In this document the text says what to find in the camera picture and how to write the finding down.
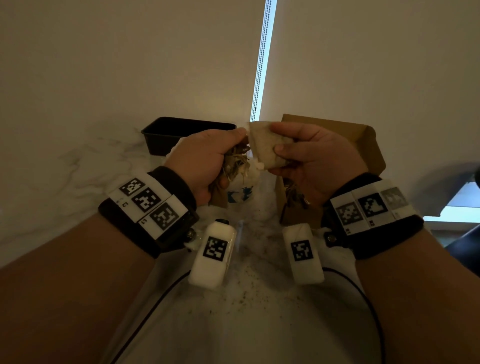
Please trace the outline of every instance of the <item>countertop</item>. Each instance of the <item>countertop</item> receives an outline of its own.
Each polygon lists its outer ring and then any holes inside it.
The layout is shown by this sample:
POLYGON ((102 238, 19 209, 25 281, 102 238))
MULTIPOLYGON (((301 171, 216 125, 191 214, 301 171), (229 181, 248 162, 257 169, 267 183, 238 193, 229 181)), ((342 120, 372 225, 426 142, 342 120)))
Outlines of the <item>countertop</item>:
MULTIPOLYGON (((54 173, 25 183, 0 215, 0 266, 92 215, 105 192, 162 157, 148 154, 134 128, 90 138, 52 161, 54 173)), ((275 206, 274 176, 263 172, 253 195, 228 209, 202 206, 198 233, 216 218, 238 229, 219 291, 185 279, 158 307, 119 363, 379 363, 373 319, 358 293, 332 273, 321 285, 293 282, 275 206)), ((350 251, 316 238, 324 267, 358 282, 350 251)), ((190 269, 195 253, 163 254, 105 354, 111 359, 159 295, 190 269)))

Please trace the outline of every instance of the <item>cardboard box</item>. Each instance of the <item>cardboard box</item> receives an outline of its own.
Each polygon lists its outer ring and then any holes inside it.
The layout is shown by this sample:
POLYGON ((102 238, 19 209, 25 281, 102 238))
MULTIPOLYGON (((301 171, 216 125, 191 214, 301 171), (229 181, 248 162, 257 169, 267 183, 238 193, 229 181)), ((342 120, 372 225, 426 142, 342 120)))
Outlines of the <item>cardboard box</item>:
MULTIPOLYGON (((359 151, 371 173, 379 175, 386 167, 384 157, 377 144, 375 130, 371 126, 289 114, 283 114, 282 121, 320 125, 346 137, 359 151)), ((304 209, 301 206, 288 206, 282 177, 276 179, 275 194, 280 224, 294 225, 307 222, 312 229, 320 227, 322 207, 309 205, 307 209, 304 209)))

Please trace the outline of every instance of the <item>hand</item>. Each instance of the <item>hand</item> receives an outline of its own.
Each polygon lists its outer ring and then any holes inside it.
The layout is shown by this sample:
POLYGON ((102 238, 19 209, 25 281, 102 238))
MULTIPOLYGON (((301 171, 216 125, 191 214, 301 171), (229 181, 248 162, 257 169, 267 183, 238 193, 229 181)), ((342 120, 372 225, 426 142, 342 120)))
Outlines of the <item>hand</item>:
POLYGON ((270 130, 299 141, 274 149, 280 157, 297 163, 269 171, 293 180, 315 205, 324 204, 345 183, 368 172, 362 157, 346 138, 321 126, 274 122, 270 130))
MULTIPOLYGON (((208 185, 220 173, 223 155, 246 138, 245 128, 234 130, 205 130, 182 140, 164 166, 177 173, 192 191, 197 205, 210 201, 208 185)), ((220 179, 220 187, 228 187, 228 179, 220 179)))

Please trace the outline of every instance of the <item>black plastic tray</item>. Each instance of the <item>black plastic tray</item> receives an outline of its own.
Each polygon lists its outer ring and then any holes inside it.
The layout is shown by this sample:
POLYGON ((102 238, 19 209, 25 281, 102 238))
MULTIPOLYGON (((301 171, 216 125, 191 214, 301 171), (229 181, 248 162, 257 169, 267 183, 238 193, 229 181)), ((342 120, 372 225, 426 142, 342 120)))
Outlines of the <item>black plastic tray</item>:
POLYGON ((166 156, 180 138, 203 130, 235 129, 235 124, 227 122, 180 119, 162 116, 142 130, 148 151, 153 156, 166 156))

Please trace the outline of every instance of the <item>right hand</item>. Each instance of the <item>right hand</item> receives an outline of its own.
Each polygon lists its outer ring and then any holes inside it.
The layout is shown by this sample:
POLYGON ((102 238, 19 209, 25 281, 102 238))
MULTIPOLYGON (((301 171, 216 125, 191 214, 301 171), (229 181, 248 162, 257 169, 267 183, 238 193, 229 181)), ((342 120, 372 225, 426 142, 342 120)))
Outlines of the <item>right hand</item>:
POLYGON ((346 138, 321 126, 274 122, 270 130, 298 142, 275 146, 277 155, 294 163, 269 172, 293 180, 314 205, 323 205, 345 183, 368 172, 362 157, 346 138))

